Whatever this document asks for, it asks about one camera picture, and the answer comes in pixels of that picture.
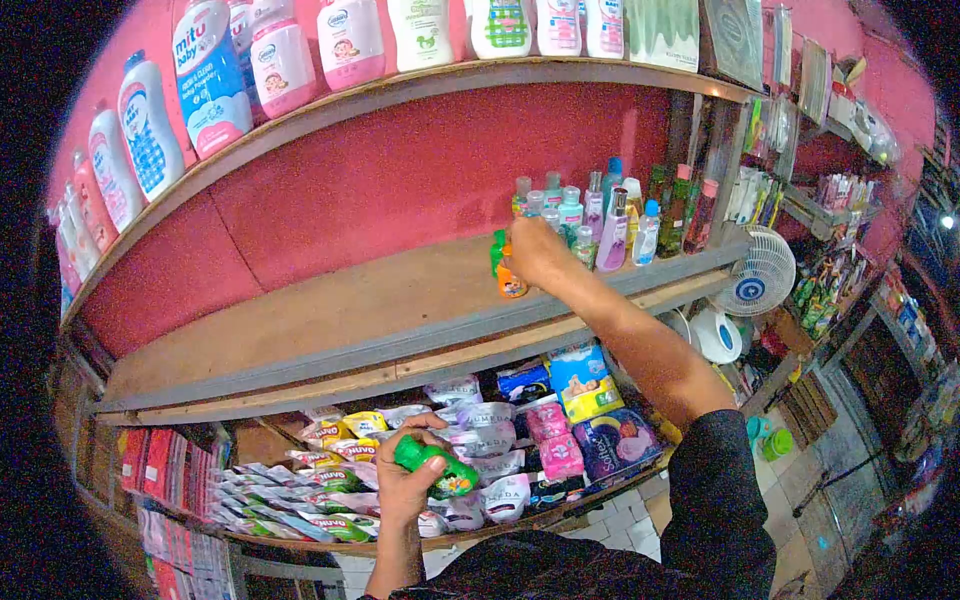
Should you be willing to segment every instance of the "hand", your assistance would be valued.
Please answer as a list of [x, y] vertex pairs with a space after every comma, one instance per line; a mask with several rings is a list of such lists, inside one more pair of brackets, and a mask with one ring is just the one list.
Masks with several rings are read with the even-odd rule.
[[514, 255], [505, 260], [514, 275], [552, 294], [568, 274], [583, 269], [564, 241], [541, 217], [517, 217], [510, 225]]
[[444, 473], [446, 460], [434, 456], [414, 472], [394, 462], [394, 451], [400, 438], [410, 435], [421, 444], [432, 444], [448, 452], [453, 448], [426, 427], [444, 429], [448, 423], [434, 413], [408, 417], [392, 438], [376, 451], [376, 477], [380, 486], [380, 520], [384, 526], [407, 527], [417, 525], [417, 517], [426, 510], [426, 493]]

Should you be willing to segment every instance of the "baby powder bottle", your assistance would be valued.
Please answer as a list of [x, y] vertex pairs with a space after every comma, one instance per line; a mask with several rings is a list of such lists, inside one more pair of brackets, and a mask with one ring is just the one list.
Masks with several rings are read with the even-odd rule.
[[73, 153], [73, 183], [80, 194], [80, 210], [84, 215], [86, 230], [101, 253], [117, 239], [117, 229], [110, 220], [104, 197], [93, 175], [93, 165], [79, 148]]
[[240, 74], [243, 76], [244, 91], [250, 98], [250, 111], [253, 124], [260, 125], [267, 120], [260, 106], [260, 97], [256, 95], [256, 79], [253, 78], [253, 64], [250, 62], [250, 47], [253, 45], [253, 0], [227, 0], [230, 6], [230, 37], [233, 38], [233, 51], [240, 61]]
[[321, 0], [317, 37], [330, 89], [364, 84], [387, 70], [375, 0]]
[[623, 0], [587, 0], [587, 54], [623, 59]]
[[453, 62], [447, 0], [387, 0], [400, 73]]
[[537, 45], [545, 57], [580, 56], [577, 0], [537, 0]]
[[290, 0], [254, 0], [250, 49], [256, 93], [271, 119], [302, 107], [317, 96], [306, 35]]
[[143, 50], [127, 59], [117, 112], [133, 172], [152, 202], [183, 175], [183, 152], [163, 105], [163, 84], [155, 62]]
[[481, 60], [530, 54], [533, 28], [523, 0], [472, 0], [469, 38]]
[[127, 164], [120, 119], [116, 110], [107, 108], [106, 100], [101, 100], [97, 105], [86, 149], [90, 152], [93, 173], [110, 213], [110, 220], [122, 233], [143, 210], [143, 194]]
[[201, 159], [253, 129], [229, 25], [230, 7], [224, 0], [193, 0], [174, 30], [180, 108]]

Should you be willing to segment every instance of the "white fan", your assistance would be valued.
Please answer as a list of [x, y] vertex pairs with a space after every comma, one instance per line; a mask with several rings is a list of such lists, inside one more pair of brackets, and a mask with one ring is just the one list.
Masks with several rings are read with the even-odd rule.
[[797, 276], [797, 261], [779, 233], [760, 225], [744, 226], [754, 246], [733, 268], [734, 281], [713, 303], [736, 317], [753, 317], [784, 300]]

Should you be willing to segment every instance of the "pink package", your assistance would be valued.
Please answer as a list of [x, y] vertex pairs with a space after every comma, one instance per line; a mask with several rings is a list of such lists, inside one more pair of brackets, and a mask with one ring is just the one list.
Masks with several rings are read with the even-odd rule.
[[569, 433], [564, 409], [557, 402], [549, 402], [529, 411], [527, 431], [536, 442], [545, 442]]
[[555, 481], [584, 473], [584, 455], [580, 453], [580, 446], [573, 434], [564, 433], [540, 442], [538, 446], [543, 474], [547, 479]]

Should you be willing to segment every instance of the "black sleeve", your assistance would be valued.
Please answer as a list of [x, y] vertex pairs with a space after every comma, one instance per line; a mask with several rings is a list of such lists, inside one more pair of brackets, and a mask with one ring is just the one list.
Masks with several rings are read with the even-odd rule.
[[713, 582], [725, 598], [767, 598], [777, 548], [763, 529], [767, 508], [743, 415], [722, 410], [694, 421], [669, 469], [663, 565]]

